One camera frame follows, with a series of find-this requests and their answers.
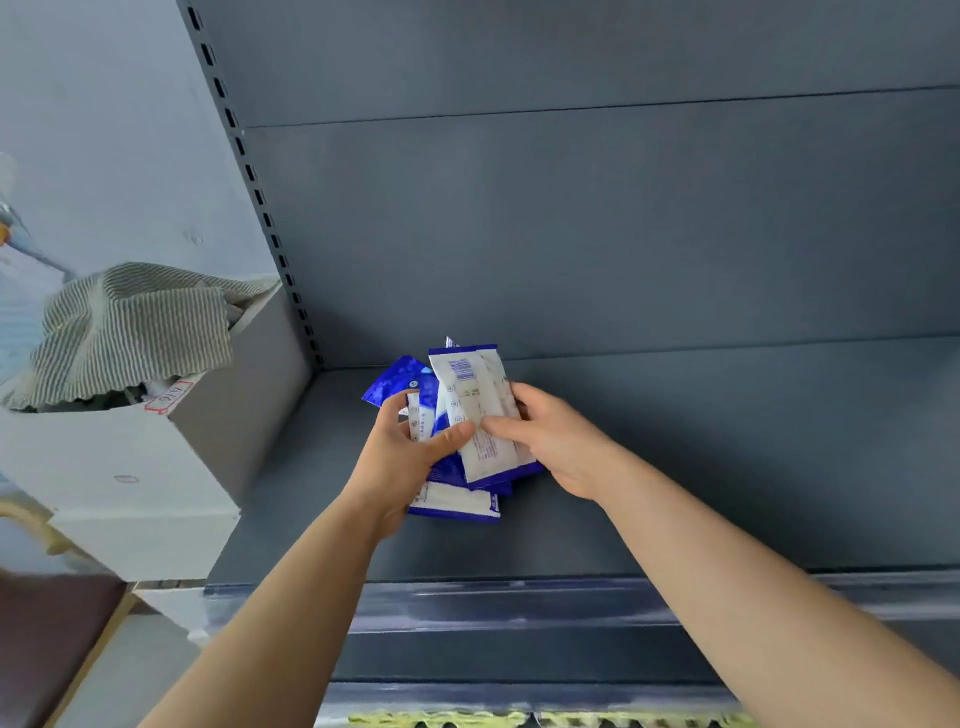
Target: person's left hand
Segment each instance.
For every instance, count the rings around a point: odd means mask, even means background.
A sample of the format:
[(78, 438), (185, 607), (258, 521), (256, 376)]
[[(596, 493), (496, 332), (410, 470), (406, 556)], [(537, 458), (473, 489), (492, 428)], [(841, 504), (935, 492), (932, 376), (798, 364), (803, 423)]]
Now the person's left hand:
[(384, 400), (367, 444), (357, 459), (343, 496), (356, 498), (377, 520), (377, 538), (393, 535), (407, 506), (417, 497), (430, 466), (462, 448), (473, 437), (470, 421), (438, 432), (425, 443), (410, 439), (410, 423), (398, 422), (407, 392)]

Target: person's right arm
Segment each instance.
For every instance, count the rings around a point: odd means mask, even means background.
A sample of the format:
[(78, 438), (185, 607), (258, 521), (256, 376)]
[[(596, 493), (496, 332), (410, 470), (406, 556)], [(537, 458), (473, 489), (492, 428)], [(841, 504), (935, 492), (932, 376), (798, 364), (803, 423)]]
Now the person's right arm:
[(960, 683), (872, 616), (708, 508), (563, 400), (513, 385), (527, 420), (486, 418), (595, 500), (693, 641), (766, 728), (948, 726)]

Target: red-bordered sticker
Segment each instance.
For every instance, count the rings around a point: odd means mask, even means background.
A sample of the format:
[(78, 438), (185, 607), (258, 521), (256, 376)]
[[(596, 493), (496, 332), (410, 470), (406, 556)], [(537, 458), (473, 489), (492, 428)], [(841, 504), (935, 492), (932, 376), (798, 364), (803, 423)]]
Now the red-bordered sticker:
[(196, 382), (189, 379), (178, 379), (159, 397), (154, 397), (143, 405), (143, 408), (149, 412), (156, 412), (158, 415), (165, 415), (170, 412), (177, 402), (183, 399), (183, 395), (189, 392)]

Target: hand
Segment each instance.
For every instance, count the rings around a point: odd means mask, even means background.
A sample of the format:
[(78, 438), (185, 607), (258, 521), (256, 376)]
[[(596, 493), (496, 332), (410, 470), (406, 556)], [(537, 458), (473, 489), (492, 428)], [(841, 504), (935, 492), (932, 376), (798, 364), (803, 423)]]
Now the hand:
[(480, 426), (526, 445), (572, 495), (597, 500), (612, 462), (635, 457), (559, 397), (529, 384), (510, 386), (524, 419), (485, 417)]
[(378, 539), (393, 535), (400, 527), (430, 466), (473, 437), (473, 423), (463, 422), (438, 432), (425, 443), (415, 443), (410, 439), (410, 423), (397, 421), (406, 405), (407, 392), (384, 400), (342, 493), (342, 497), (361, 503), (365, 512), (374, 514)]

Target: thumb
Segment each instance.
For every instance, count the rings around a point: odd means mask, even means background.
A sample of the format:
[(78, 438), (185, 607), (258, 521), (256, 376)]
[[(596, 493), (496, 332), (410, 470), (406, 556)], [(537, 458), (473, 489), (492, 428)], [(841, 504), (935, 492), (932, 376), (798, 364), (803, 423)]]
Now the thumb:
[(493, 437), (502, 437), (504, 440), (515, 440), (516, 442), (529, 445), (530, 435), (533, 425), (519, 417), (495, 417), (490, 415), (485, 417), (480, 426), (487, 430)]
[(438, 432), (424, 443), (430, 452), (430, 462), (452, 455), (469, 442), (475, 431), (476, 425), (467, 420)]

